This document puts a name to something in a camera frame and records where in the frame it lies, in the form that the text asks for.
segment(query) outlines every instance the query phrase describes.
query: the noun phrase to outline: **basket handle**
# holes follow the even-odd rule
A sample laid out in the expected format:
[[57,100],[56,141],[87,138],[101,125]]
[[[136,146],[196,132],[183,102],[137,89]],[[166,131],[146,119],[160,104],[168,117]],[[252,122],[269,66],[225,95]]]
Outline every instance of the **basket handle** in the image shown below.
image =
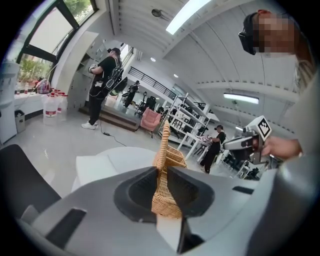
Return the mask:
[[159,171],[162,171],[165,167],[166,158],[167,158],[167,149],[168,149],[168,140],[170,136],[170,125],[168,120],[164,122],[163,126],[163,133],[162,133],[162,139],[161,139],[161,146],[160,146],[160,154],[159,159],[156,163],[156,168]]

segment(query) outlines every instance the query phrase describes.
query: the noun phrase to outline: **bottle label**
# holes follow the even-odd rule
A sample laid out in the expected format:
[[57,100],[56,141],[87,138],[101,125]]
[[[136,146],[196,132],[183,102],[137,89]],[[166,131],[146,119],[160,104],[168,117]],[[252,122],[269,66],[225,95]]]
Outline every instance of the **bottle label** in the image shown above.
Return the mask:
[[45,111],[45,116],[47,118],[54,118],[57,114],[57,111]]

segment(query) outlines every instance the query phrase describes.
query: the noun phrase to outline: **black cap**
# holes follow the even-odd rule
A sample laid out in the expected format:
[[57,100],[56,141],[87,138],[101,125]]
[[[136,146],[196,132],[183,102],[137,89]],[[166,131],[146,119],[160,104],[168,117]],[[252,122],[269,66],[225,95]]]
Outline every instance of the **black cap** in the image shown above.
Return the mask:
[[219,124],[216,128],[214,128],[214,130],[217,130],[218,128],[221,128],[221,130],[224,129],[224,127],[221,124]]
[[253,36],[254,35],[254,23],[253,23],[252,19],[256,14],[257,14],[257,12],[254,12],[254,13],[248,15],[247,17],[245,17],[245,19],[243,21],[244,32],[248,36]]
[[119,48],[113,48],[111,51],[114,51],[116,53],[116,55],[120,56],[121,51]]

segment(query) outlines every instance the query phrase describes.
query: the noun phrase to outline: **black pants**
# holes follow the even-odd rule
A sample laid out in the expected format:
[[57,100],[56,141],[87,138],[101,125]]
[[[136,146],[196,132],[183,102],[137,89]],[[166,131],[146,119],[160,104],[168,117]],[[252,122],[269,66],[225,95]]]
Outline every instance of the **black pants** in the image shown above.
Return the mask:
[[213,144],[209,147],[209,150],[207,151],[204,158],[200,162],[200,165],[204,166],[204,170],[206,173],[208,174],[210,173],[210,167],[214,162],[216,155],[218,155],[219,152],[220,152],[220,144],[218,146]]
[[129,93],[129,95],[126,97],[126,101],[125,101],[125,104],[124,104],[124,106],[126,108],[130,105],[130,103],[132,102],[134,97],[135,97],[135,93]]
[[100,95],[100,97],[93,97],[89,95],[89,114],[90,114],[90,120],[89,123],[90,125],[94,125],[95,122],[99,119],[99,114],[101,111],[101,104],[105,100]]

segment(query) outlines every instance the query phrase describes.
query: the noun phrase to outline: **wicker basket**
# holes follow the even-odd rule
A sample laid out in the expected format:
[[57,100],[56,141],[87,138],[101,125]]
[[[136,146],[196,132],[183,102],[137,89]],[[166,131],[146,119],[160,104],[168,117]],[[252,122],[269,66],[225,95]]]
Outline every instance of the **wicker basket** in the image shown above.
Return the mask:
[[170,125],[165,121],[163,127],[160,151],[156,154],[153,166],[158,170],[157,189],[152,199],[152,212],[165,217],[181,218],[182,213],[168,189],[168,166],[187,167],[184,156],[178,150],[168,146]]

